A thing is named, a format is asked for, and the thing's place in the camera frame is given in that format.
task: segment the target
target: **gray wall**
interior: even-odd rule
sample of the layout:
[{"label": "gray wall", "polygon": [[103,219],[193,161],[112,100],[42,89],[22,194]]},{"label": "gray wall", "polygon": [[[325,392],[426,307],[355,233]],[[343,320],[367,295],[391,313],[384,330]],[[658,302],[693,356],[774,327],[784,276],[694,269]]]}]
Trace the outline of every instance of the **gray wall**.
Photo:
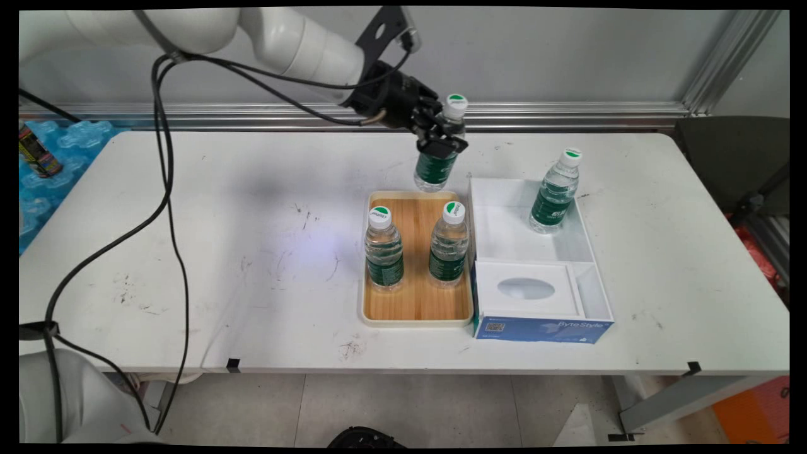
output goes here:
[{"label": "gray wall", "polygon": [[[298,7],[356,40],[377,6]],[[423,48],[403,70],[441,94],[482,101],[678,101],[725,27],[728,11],[413,6]],[[20,84],[55,103],[151,103],[149,72],[161,52],[147,46],[45,53],[19,70]],[[388,49],[397,62],[402,51]],[[219,57],[254,64],[239,31]],[[273,86],[302,101],[299,86]],[[166,103],[272,103],[225,69],[180,65],[166,78]]]},{"label": "gray wall", "polygon": [[790,11],[782,11],[714,115],[790,118]]}]

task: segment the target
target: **wooden tray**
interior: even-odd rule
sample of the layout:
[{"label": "wooden tray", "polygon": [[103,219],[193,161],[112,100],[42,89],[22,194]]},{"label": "wooden tray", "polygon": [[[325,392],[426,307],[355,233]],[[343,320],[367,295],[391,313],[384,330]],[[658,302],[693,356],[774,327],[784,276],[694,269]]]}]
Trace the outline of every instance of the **wooden tray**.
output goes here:
[{"label": "wooden tray", "polygon": [[392,222],[403,243],[403,280],[394,292],[380,292],[370,281],[365,265],[362,285],[362,319],[373,326],[465,326],[473,315],[470,293],[470,261],[453,288],[439,288],[429,275],[432,230],[443,206],[459,200],[449,191],[434,193],[377,191],[370,194],[366,213],[383,205],[392,211]]}]

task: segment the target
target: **can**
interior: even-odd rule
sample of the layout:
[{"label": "can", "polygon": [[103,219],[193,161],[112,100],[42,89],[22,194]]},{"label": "can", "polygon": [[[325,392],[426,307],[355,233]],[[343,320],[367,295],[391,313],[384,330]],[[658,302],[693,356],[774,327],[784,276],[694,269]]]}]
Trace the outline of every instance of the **can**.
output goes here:
[{"label": "can", "polygon": [[62,165],[59,160],[42,145],[34,132],[21,120],[19,121],[19,153],[40,178],[49,178],[61,172]]}]

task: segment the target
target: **qr code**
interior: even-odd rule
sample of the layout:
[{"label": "qr code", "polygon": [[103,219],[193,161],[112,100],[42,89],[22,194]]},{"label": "qr code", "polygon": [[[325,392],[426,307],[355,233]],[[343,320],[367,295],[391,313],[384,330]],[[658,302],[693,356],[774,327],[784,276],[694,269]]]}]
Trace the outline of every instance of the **qr code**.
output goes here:
[{"label": "qr code", "polygon": [[504,323],[488,323],[485,331],[504,331]]}]

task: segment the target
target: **table leg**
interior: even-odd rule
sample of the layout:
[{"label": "table leg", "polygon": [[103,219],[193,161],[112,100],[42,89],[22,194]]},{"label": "table leg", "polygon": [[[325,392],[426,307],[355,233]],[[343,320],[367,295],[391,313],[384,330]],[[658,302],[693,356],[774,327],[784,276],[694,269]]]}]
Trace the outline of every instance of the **table leg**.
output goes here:
[{"label": "table leg", "polygon": [[620,403],[619,413],[625,433],[642,431],[695,413],[723,399],[754,388],[773,377],[770,376],[685,376],[673,385],[643,400],[641,391],[630,390],[630,377],[614,377]]}]

